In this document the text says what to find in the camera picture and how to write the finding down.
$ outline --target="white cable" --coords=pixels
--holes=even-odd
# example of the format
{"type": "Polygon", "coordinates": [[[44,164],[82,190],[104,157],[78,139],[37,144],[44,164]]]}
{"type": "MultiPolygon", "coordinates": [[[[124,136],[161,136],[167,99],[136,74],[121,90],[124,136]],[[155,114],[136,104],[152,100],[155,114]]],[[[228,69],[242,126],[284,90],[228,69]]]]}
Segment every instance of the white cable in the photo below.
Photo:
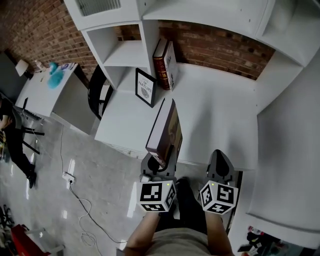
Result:
{"type": "Polygon", "coordinates": [[[85,216],[88,216],[90,211],[91,211],[91,207],[92,207],[92,204],[89,200],[85,199],[85,198],[80,198],[80,197],[77,197],[74,192],[70,189],[70,186],[71,186],[71,183],[69,184],[69,190],[70,192],[74,195],[74,197],[76,199],[78,199],[79,201],[81,200],[84,200],[86,202],[88,202],[90,204],[90,207],[89,207],[89,210],[85,209],[85,207],[83,206],[84,210],[86,211],[86,214],[82,215],[80,218],[79,218],[79,221],[78,221],[78,224],[79,224],[79,227],[82,229],[82,233],[81,233],[81,240],[83,243],[85,243],[87,246],[90,246],[90,247],[96,247],[96,250],[98,251],[98,253],[100,254],[100,256],[102,256],[99,248],[98,248],[98,244],[97,244],[97,238],[94,234],[90,233],[90,232],[87,232],[85,231],[85,229],[81,226],[81,219],[85,216]],[[91,241],[91,243],[87,242],[85,240],[85,237],[89,238],[89,240],[91,241]]]}

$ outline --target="framed picture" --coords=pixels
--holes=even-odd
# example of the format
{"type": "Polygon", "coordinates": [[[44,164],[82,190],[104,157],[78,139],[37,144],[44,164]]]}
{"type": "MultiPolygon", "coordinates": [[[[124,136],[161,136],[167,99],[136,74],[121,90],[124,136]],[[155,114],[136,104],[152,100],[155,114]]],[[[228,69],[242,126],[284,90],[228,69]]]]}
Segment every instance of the framed picture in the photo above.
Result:
{"type": "Polygon", "coordinates": [[[151,108],[155,105],[156,81],[151,75],[141,69],[135,69],[135,95],[151,108]]]}

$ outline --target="small white desk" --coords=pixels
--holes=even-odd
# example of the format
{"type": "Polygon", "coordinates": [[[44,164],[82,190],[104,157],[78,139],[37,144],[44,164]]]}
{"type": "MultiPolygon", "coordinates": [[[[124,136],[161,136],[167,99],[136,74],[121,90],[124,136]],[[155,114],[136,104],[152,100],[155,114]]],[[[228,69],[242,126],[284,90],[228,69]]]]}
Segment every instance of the small white desk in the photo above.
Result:
{"type": "Polygon", "coordinates": [[[69,128],[77,128],[89,134],[96,116],[88,103],[88,89],[74,73],[78,64],[64,71],[60,84],[51,89],[48,86],[50,70],[35,73],[28,80],[15,105],[41,116],[53,118],[69,128]]]}

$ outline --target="person's arm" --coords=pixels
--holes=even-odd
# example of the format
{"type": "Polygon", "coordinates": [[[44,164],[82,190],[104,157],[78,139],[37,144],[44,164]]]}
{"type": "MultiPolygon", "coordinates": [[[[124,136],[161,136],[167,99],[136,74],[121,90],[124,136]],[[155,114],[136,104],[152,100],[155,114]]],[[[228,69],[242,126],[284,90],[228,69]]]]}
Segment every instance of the person's arm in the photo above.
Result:
{"type": "Polygon", "coordinates": [[[124,248],[125,256],[143,256],[151,245],[160,216],[156,212],[148,212],[139,226],[129,237],[124,248]]]}
{"type": "Polygon", "coordinates": [[[0,130],[6,128],[8,125],[12,123],[11,118],[7,115],[3,115],[2,120],[0,122],[0,130]]]}
{"type": "Polygon", "coordinates": [[[205,212],[208,247],[212,255],[233,256],[228,235],[220,215],[205,212]]]}

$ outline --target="floor outlet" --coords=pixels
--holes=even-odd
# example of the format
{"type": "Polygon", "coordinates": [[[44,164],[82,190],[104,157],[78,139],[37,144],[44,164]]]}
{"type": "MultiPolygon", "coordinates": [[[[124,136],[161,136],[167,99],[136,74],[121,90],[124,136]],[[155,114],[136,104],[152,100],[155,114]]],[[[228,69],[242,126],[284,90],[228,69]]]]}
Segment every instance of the floor outlet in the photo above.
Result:
{"type": "Polygon", "coordinates": [[[72,184],[76,182],[76,178],[65,171],[62,173],[62,178],[64,178],[68,184],[70,181],[72,181],[72,184]]]}

